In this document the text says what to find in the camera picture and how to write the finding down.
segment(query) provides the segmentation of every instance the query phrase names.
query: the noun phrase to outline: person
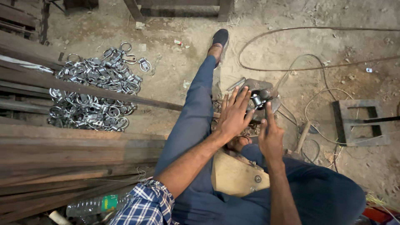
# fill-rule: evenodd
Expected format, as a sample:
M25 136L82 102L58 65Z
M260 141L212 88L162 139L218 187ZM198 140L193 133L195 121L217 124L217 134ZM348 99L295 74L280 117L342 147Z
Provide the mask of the person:
M155 167L153 180L137 184L130 200L111 225L347 225L361 215L366 200L351 179L328 168L282 157L284 131L275 123L270 103L262 120L259 146L238 136L254 111L245 117L250 91L235 88L224 97L218 125L211 133L213 70L227 47L228 31L213 37L207 57L188 90L182 112ZM244 197L215 191L212 157L228 143L270 176L270 188Z

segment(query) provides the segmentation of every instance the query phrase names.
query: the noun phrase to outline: plastic water bottle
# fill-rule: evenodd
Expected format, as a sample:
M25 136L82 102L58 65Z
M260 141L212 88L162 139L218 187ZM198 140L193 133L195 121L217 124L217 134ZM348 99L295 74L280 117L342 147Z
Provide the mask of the plastic water bottle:
M85 199L67 206L68 217L84 217L122 209L132 199L130 191L123 189L109 195Z

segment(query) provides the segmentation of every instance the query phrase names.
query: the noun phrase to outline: black shoe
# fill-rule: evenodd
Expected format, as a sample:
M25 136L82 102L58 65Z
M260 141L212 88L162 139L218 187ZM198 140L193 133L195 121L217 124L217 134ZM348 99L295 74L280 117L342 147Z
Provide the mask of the black shoe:
M216 43L220 43L222 45L222 53L221 53L220 58L216 62L214 69L216 69L218 67L218 64L221 61L222 55L224 54L225 49L228 46L228 41L229 41L229 34L226 29L220 29L212 37L212 46L211 47L215 46Z

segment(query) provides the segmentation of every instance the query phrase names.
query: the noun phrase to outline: blue pants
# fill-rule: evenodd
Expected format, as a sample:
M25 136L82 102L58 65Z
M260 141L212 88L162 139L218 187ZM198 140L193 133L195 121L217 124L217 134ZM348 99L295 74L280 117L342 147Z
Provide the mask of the blue pants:
M215 58L200 66L187 93L183 110L165 144L155 176L210 135L213 115L211 87ZM242 155L262 165L258 145L243 147ZM303 225L347 225L363 212L363 190L351 179L328 168L284 158L293 199ZM212 159L175 199L172 218L182 224L265 225L270 223L270 189L244 197L214 191Z

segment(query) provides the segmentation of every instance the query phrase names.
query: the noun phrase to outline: bolt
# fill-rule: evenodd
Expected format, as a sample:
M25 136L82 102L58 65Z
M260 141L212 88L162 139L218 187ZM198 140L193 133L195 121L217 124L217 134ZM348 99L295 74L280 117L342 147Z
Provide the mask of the bolt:
M254 180L256 181L256 183L260 183L261 182L261 176L260 175L256 175Z

